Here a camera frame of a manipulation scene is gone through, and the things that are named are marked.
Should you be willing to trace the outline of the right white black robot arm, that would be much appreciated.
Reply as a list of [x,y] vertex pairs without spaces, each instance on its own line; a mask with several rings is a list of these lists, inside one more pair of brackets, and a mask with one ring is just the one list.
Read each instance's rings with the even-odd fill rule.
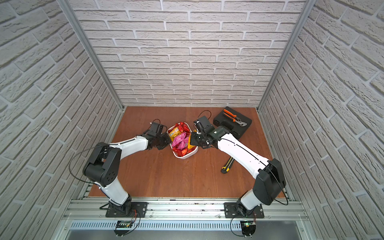
[[269,160],[238,141],[226,129],[213,128],[210,132],[193,132],[191,145],[214,147],[232,157],[255,179],[252,189],[237,201],[237,211],[248,216],[257,206],[271,205],[286,186],[285,175],[279,160]]

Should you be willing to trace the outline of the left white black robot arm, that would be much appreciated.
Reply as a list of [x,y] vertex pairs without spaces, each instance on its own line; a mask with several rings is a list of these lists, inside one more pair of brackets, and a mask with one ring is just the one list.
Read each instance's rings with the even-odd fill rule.
[[83,168],[83,175],[100,187],[113,206],[122,207],[129,202],[130,195],[118,180],[121,160],[152,148],[162,150],[170,143],[167,133],[142,134],[112,144],[98,143]]

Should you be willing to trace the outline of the pink tea bag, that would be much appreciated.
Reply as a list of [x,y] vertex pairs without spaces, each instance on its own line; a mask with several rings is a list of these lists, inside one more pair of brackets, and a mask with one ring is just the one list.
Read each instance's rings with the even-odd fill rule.
[[182,133],[174,139],[174,141],[172,142],[172,147],[177,147],[179,149],[187,147],[189,144],[189,137],[190,134]]

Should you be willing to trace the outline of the large yellow tea bag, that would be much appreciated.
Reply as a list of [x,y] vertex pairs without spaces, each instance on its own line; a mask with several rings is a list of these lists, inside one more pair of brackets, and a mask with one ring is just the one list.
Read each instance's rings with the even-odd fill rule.
[[170,137],[171,141],[173,142],[174,139],[177,136],[181,135],[182,133],[183,132],[181,132],[178,127],[174,127],[172,130],[169,131],[169,137]]

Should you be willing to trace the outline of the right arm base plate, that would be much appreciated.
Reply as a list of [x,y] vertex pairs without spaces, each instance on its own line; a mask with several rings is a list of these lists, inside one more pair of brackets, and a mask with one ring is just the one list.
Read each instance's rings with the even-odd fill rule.
[[238,203],[224,203],[225,218],[247,218],[247,219],[263,219],[265,217],[262,205],[255,206],[252,210],[248,210]]

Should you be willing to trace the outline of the white plastic storage box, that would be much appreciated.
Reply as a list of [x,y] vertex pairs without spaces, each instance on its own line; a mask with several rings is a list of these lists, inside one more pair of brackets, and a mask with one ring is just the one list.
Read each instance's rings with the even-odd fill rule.
[[176,158],[185,160],[197,153],[199,148],[191,144],[191,133],[195,132],[186,122],[179,122],[167,130],[171,139],[170,147]]

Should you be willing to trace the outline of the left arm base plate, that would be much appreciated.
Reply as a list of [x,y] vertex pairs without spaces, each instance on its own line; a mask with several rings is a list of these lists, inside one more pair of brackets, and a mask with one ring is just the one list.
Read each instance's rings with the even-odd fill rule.
[[144,218],[148,202],[127,202],[122,206],[109,202],[106,218],[132,218],[134,216]]

